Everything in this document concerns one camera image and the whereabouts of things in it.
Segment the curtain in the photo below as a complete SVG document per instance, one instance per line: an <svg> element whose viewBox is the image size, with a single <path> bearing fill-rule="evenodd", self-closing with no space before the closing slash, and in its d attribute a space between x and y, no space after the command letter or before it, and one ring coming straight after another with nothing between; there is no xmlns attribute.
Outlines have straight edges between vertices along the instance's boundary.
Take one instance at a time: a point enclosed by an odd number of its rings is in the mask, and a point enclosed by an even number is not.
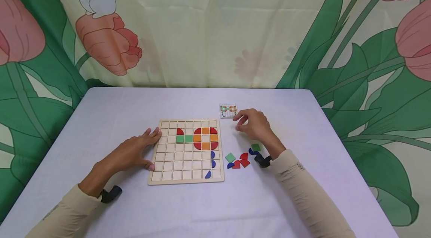
<svg viewBox="0 0 431 238"><path fill-rule="evenodd" d="M0 220L88 88L303 88L400 237L431 235L431 0L0 4Z"/></svg>

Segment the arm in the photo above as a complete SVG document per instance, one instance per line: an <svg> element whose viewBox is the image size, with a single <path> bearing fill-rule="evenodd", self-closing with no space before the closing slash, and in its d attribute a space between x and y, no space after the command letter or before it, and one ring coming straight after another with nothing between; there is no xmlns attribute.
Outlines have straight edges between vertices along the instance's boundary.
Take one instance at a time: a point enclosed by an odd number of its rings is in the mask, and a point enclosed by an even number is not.
<svg viewBox="0 0 431 238"><path fill-rule="evenodd" d="M155 144L162 133L156 128L120 144L97 162L81 183L74 186L52 210L25 236L26 238L72 238L87 216L99 205L103 187L116 173L141 166L154 170L152 162L141 157L142 151Z"/></svg>
<svg viewBox="0 0 431 238"><path fill-rule="evenodd" d="M262 142L273 159L270 164L275 177L314 237L355 238L348 222L328 194L298 161L290 149L270 129L262 112L242 110L233 119L238 121L236 130Z"/></svg>

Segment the left hand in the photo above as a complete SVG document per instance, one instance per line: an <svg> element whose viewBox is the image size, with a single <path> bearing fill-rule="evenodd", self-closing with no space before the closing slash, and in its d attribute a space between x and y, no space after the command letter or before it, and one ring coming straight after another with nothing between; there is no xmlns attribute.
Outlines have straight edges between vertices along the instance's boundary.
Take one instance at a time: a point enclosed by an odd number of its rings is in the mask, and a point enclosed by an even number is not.
<svg viewBox="0 0 431 238"><path fill-rule="evenodd" d="M141 166L150 171L154 170L154 164L142 158L142 152L148 145L155 144L162 132L156 128L152 133L148 128L144 134L139 137L132 137L125 140L115 150L113 150L101 163L113 173L125 171L132 167Z"/></svg>

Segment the table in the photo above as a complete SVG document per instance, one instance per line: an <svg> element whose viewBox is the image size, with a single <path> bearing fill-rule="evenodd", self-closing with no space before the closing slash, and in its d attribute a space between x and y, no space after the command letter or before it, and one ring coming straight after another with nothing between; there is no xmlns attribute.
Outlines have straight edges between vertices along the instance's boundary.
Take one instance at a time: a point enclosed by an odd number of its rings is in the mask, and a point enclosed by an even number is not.
<svg viewBox="0 0 431 238"><path fill-rule="evenodd" d="M219 119L220 103L263 111L358 238L397 237L310 91L224 88L91 88L0 226L0 237L24 237L125 139L155 128L160 119ZM238 158L250 141L234 125L220 119L223 153ZM270 171L250 160L239 170L227 170L224 160L221 183L148 186L147 170L118 173L106 188L117 184L122 195L101 204L79 235L311 237Z"/></svg>

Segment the beige sleeve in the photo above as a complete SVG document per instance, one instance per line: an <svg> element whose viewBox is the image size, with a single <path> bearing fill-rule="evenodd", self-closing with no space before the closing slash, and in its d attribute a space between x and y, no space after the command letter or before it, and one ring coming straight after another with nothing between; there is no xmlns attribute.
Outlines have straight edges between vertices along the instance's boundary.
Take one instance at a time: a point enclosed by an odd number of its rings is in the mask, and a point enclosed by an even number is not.
<svg viewBox="0 0 431 238"><path fill-rule="evenodd" d="M71 238L101 200L102 196L88 196L76 185L25 238Z"/></svg>
<svg viewBox="0 0 431 238"><path fill-rule="evenodd" d="M356 237L332 199L290 149L271 161L270 166L314 237Z"/></svg>

